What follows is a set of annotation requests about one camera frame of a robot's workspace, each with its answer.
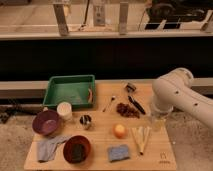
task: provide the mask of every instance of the gray floor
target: gray floor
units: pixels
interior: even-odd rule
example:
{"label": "gray floor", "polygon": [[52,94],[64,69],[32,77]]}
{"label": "gray floor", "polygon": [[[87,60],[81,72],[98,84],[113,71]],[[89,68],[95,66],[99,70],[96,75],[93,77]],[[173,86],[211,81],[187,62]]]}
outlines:
{"label": "gray floor", "polygon": [[[13,116],[0,124],[0,170],[23,171],[32,141],[33,116]],[[173,113],[166,122],[178,171],[213,170],[213,132],[189,115]]]}

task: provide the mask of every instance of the white cup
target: white cup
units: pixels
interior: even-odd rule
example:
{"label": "white cup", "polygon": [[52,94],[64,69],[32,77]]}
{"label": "white cup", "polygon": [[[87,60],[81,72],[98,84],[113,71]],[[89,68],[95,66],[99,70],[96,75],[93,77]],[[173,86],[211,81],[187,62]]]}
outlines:
{"label": "white cup", "polygon": [[57,112],[64,121],[72,121],[72,105],[68,102],[61,102],[57,106]]}

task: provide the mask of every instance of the cable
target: cable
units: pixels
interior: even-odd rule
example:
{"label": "cable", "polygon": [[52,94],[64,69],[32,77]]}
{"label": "cable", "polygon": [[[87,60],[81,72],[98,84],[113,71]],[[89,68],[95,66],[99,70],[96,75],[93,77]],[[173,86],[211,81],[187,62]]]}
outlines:
{"label": "cable", "polygon": [[86,6],[85,14],[84,14],[84,22],[81,25],[81,27],[79,28],[79,30],[82,30],[84,28],[84,26],[86,26],[88,11],[89,11],[89,4],[90,4],[90,0],[87,0],[87,6]]}
{"label": "cable", "polygon": [[139,25],[138,25],[138,31],[140,30],[141,23],[142,23],[142,20],[143,20],[144,15],[145,15],[145,12],[146,12],[146,10],[144,10],[143,13],[142,13],[141,20],[140,20],[140,23],[139,23]]}

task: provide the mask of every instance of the green plastic bin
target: green plastic bin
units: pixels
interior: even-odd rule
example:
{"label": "green plastic bin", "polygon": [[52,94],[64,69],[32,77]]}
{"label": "green plastic bin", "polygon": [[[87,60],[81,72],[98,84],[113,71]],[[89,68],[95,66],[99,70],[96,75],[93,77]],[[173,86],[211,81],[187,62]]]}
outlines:
{"label": "green plastic bin", "polygon": [[[88,101],[89,89],[92,102]],[[69,102],[73,109],[91,108],[95,101],[95,76],[54,76],[49,80],[43,106],[55,109],[61,102]]]}

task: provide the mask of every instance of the black wall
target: black wall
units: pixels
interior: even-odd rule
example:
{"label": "black wall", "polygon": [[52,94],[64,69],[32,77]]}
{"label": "black wall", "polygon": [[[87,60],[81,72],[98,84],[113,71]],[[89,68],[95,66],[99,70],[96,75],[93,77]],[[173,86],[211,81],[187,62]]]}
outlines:
{"label": "black wall", "polygon": [[176,67],[213,77],[212,49],[213,37],[0,41],[0,81],[156,78]]}

